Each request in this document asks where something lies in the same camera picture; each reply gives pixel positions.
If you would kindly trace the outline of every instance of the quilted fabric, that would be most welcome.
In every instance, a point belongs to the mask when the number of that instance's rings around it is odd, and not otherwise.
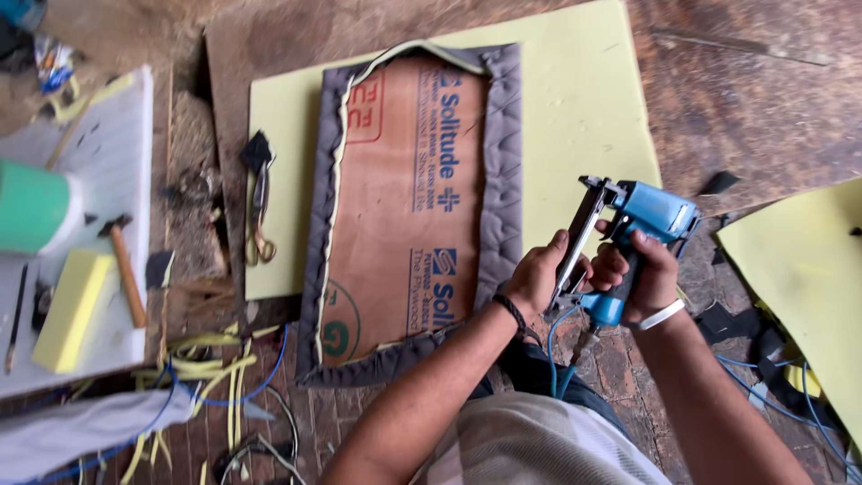
[[[517,44],[507,44],[443,50],[459,60],[483,67],[491,77],[485,112],[485,189],[479,220],[478,287],[474,302],[474,309],[478,310],[502,282],[511,278],[522,255],[521,49]],[[334,152],[344,135],[339,109],[350,79],[370,64],[365,62],[323,72],[309,245],[298,325],[296,380],[299,386],[367,386],[392,381],[457,330],[450,327],[408,337],[398,345],[338,367],[320,364],[319,302],[327,279],[330,221],[334,212],[337,215]]]

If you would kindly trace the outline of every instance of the red stamp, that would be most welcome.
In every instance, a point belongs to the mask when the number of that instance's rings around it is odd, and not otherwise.
[[[383,133],[384,73],[375,72],[350,90],[347,143],[368,143],[380,139]]]

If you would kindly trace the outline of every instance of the hammer head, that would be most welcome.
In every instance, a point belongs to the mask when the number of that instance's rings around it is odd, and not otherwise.
[[[128,214],[123,214],[112,221],[108,221],[107,223],[105,223],[105,226],[102,228],[102,230],[99,231],[99,237],[105,237],[110,234],[110,230],[114,226],[117,226],[122,229],[126,227],[126,225],[130,222],[132,222],[132,216],[129,216]]]

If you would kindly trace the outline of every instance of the gray cloth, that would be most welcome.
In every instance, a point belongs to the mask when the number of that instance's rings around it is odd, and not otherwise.
[[[490,73],[484,121],[485,184],[479,220],[478,287],[474,302],[474,308],[478,309],[490,300],[500,283],[511,278],[522,256],[521,48],[517,44],[507,44],[443,50]],[[339,108],[348,80],[369,65],[365,62],[323,72],[309,245],[298,326],[296,380],[299,386],[367,386],[392,381],[439,347],[449,330],[408,337],[400,344],[338,367],[322,366],[318,360],[319,301],[326,286],[329,221],[336,200],[334,151],[343,136]]]
[[[169,394],[113,394],[0,420],[0,484],[28,481],[83,454],[126,444],[151,424],[149,431],[156,431],[188,421],[189,395],[175,389],[169,402]]]
[[[465,405],[414,483],[669,482],[594,411],[513,392]]]

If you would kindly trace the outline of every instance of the gold scissors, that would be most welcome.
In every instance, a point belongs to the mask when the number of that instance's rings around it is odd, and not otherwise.
[[[246,264],[257,266],[258,261],[266,264],[275,257],[276,246],[264,237],[263,225],[266,206],[269,204],[269,167],[272,161],[263,164],[258,172],[252,196],[252,229],[246,241]]]

